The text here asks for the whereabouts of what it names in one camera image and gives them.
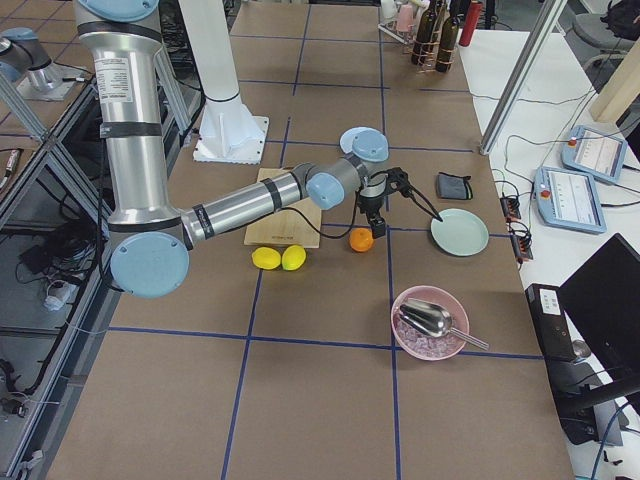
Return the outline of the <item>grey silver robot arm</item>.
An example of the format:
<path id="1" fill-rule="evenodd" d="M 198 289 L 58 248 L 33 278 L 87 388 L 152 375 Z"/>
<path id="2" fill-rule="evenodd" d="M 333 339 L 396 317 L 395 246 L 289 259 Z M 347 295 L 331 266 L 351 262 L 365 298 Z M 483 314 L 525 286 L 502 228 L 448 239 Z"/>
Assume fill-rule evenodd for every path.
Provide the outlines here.
<path id="1" fill-rule="evenodd" d="M 164 296 L 184 281 L 198 242 L 278 212 L 304 198 L 330 209 L 381 177 L 388 142 L 357 133 L 352 148 L 327 166 L 302 164 L 218 200 L 182 210 L 167 190 L 167 165 L 156 84 L 163 46 L 155 1 L 78 1 L 78 34 L 91 51 L 102 112 L 115 209 L 108 220 L 110 271 L 126 293 Z M 181 12 L 206 98 L 200 127 L 203 160 L 256 163 L 268 121 L 243 104 L 223 7 L 184 2 Z"/>
<path id="2" fill-rule="evenodd" d="M 63 101 L 75 84 L 67 67 L 53 62 L 35 32 L 15 27 L 1 32 L 1 73 L 27 100 Z"/>

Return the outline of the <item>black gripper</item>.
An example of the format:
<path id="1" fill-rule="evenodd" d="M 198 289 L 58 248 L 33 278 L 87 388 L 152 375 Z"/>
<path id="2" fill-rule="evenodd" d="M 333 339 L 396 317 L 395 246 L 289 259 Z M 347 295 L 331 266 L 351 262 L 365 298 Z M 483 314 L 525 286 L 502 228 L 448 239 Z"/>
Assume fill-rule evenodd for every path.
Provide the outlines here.
<path id="1" fill-rule="evenodd" d="M 357 196 L 358 209 L 368 219 L 373 238 L 381 238 L 386 235 L 387 224 L 380 214 L 384 200 L 384 195 L 365 196 L 359 194 Z"/>

